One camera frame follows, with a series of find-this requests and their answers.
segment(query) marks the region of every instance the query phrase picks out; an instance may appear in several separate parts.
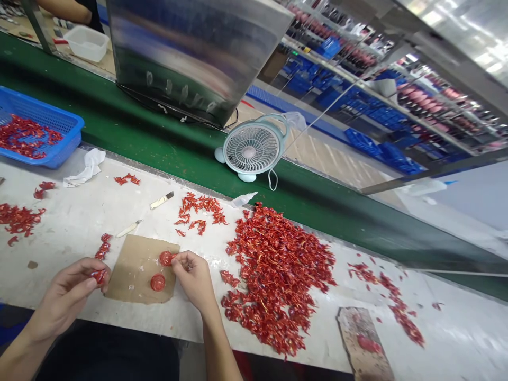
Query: green conveyor belt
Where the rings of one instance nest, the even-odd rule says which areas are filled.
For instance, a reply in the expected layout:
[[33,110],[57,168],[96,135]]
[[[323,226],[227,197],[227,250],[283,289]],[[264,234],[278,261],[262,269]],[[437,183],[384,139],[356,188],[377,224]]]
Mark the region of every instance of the green conveyor belt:
[[[275,192],[266,175],[243,183],[214,159],[214,149],[224,142],[222,132],[154,113],[114,83],[10,35],[0,33],[0,46],[0,84],[83,117],[83,140],[88,143],[230,197],[258,191],[253,202],[401,263],[506,263],[285,160],[276,167]],[[508,301],[506,278],[455,275],[452,280]]]

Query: plastic dropper bottle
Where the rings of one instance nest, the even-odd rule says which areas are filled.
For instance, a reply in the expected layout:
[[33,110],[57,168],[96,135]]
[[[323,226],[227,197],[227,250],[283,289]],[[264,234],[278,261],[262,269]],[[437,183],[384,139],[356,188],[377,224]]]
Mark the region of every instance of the plastic dropper bottle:
[[258,193],[257,192],[254,192],[254,193],[247,193],[246,195],[241,195],[241,196],[238,196],[237,198],[235,198],[234,200],[231,201],[231,205],[233,205],[234,207],[238,208],[238,207],[242,207],[244,206],[245,204],[248,204],[249,201],[254,197],[256,196]]

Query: hand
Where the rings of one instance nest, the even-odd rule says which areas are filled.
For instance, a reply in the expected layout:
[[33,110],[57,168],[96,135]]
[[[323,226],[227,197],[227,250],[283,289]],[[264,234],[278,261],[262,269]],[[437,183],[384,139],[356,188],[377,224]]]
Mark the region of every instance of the hand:
[[171,265],[185,294],[201,315],[218,310],[206,259],[192,251],[183,251],[171,261]]
[[[104,281],[98,285],[90,274],[106,270]],[[101,288],[105,293],[111,269],[102,261],[83,258],[55,275],[41,304],[26,324],[25,331],[34,342],[55,339],[64,333],[83,310],[88,296]]]

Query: small fan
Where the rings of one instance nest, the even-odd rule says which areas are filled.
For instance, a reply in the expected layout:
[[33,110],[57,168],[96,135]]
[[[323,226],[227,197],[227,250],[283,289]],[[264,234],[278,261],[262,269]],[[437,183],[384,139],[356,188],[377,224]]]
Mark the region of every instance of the small fan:
[[[268,119],[281,121],[286,132]],[[228,134],[223,147],[215,150],[215,158],[227,163],[246,183],[256,180],[256,175],[271,170],[284,151],[284,142],[289,132],[289,123],[278,114],[264,115],[255,120],[243,122]]]

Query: white box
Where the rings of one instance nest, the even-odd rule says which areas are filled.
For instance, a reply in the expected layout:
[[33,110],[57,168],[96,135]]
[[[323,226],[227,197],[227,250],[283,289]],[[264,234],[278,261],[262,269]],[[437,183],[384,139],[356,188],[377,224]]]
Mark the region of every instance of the white box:
[[105,34],[84,25],[75,26],[63,39],[69,43],[74,55],[93,62],[102,60],[110,40]]

